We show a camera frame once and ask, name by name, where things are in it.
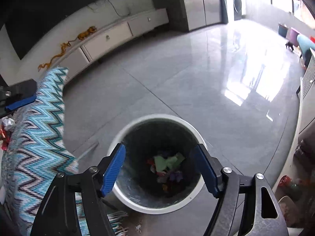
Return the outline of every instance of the blue chair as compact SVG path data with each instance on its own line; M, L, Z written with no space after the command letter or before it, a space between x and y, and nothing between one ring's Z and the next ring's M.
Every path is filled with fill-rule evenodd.
M296 40L299 43L300 49L302 51L304 65L308 67L308 64L310 63L310 60L311 60L310 48L315 50L315 43L313 43L307 36L303 34L299 34Z

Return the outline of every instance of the blue chevron blanket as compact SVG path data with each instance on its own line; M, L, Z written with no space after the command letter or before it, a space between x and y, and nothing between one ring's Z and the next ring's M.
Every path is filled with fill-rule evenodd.
M23 236L30 235L37 210L56 173L78 173L78 163L62 141L62 90L67 71L66 68L48 71L38 84L35 102L15 113L17 126L3 154L1 177L7 192L5 204ZM81 233L88 235L79 195L76 201ZM121 216L113 216L112 222ZM118 223L112 226L120 228Z

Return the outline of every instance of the metal bolt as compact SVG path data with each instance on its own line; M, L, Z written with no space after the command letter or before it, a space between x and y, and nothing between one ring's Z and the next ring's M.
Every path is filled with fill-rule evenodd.
M224 171L225 173L227 173L227 174L232 173L232 169L229 168L229 167L224 167L224 168L223 168L223 171Z
M95 173L97 170L98 170L98 168L97 168L96 166L93 166L93 167L90 167L90 168L89 168L89 171L90 171L91 173Z
M257 173L257 174L256 174L256 177L257 177L258 179L264 179L264 175L261 174L261 173Z
M58 178L62 178L64 175L65 175L65 174L64 174L63 172L58 172L58 173L57 173L57 177L58 177Z

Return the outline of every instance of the refrigerator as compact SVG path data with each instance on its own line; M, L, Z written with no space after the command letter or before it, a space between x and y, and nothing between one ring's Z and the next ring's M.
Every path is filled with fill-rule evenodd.
M174 30L191 31L222 22L221 0L152 0L156 9L166 8Z

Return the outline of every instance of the television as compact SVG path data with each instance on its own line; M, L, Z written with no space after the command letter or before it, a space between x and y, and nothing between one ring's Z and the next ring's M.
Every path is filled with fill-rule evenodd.
M97 0L19 0L5 22L8 36L22 59L55 25Z

